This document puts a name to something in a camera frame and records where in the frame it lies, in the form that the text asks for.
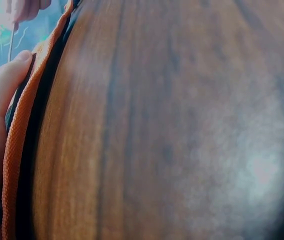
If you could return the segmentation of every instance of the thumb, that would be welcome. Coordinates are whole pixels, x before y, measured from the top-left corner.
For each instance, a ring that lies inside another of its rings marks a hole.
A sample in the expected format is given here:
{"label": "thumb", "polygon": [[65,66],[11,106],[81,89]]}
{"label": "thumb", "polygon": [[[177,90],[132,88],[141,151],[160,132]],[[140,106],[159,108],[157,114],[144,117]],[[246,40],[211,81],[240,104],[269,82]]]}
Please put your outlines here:
{"label": "thumb", "polygon": [[0,67],[0,116],[4,117],[10,101],[18,86],[25,79],[30,64],[32,54],[25,50],[20,52],[16,58]]}

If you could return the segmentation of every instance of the finger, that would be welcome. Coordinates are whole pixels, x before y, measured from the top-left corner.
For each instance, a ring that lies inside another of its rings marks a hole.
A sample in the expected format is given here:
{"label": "finger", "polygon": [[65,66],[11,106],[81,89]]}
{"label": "finger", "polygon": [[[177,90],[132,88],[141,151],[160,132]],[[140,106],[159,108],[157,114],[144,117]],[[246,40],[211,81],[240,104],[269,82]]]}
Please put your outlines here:
{"label": "finger", "polygon": [[40,9],[46,9],[51,5],[51,0],[40,0]]}
{"label": "finger", "polygon": [[0,116],[5,117],[10,101],[26,77],[32,55],[30,51],[22,51],[16,58],[0,67]]}
{"label": "finger", "polygon": [[12,6],[12,0],[2,0],[2,5],[3,9],[7,14],[11,13],[11,6]]}
{"label": "finger", "polygon": [[40,9],[40,0],[31,1],[26,20],[34,19],[38,15],[39,9]]}
{"label": "finger", "polygon": [[11,17],[13,22],[21,22],[29,11],[28,0],[12,0]]}

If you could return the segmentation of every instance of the orange webbing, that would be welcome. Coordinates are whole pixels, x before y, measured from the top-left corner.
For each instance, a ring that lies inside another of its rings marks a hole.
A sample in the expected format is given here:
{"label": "orange webbing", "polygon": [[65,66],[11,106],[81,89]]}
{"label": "orange webbing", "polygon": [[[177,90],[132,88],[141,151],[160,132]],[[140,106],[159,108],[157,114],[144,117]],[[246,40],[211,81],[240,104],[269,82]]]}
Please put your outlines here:
{"label": "orange webbing", "polygon": [[3,189],[2,189],[2,239],[14,240],[16,237],[16,199],[20,174],[20,163],[24,140],[34,99],[37,94],[39,81],[43,74],[52,47],[61,35],[67,18],[73,10],[73,1],[68,0],[65,12],[56,24],[55,29],[46,39],[38,44],[32,74],[17,103],[13,120],[8,132],[3,160]]}

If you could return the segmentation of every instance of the wood grain surface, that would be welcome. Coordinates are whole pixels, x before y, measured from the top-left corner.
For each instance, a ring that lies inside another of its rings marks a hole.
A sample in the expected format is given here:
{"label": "wood grain surface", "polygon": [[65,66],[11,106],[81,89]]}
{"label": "wood grain surface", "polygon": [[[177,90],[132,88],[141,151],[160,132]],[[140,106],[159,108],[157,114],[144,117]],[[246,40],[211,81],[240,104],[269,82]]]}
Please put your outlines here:
{"label": "wood grain surface", "polygon": [[80,11],[38,140],[37,239],[284,239],[284,0]]}

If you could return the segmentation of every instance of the thin metal rod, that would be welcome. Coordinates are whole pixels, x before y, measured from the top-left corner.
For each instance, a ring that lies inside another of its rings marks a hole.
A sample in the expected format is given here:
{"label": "thin metal rod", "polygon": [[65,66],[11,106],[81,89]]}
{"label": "thin metal rod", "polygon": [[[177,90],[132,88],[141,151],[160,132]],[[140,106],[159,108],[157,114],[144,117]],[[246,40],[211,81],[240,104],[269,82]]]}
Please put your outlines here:
{"label": "thin metal rod", "polygon": [[11,57],[12,57],[12,46],[13,46],[13,38],[14,38],[14,30],[16,29],[16,23],[13,24],[13,29],[11,33],[11,39],[10,39],[10,47],[8,49],[8,55],[7,55],[7,61],[11,62]]}

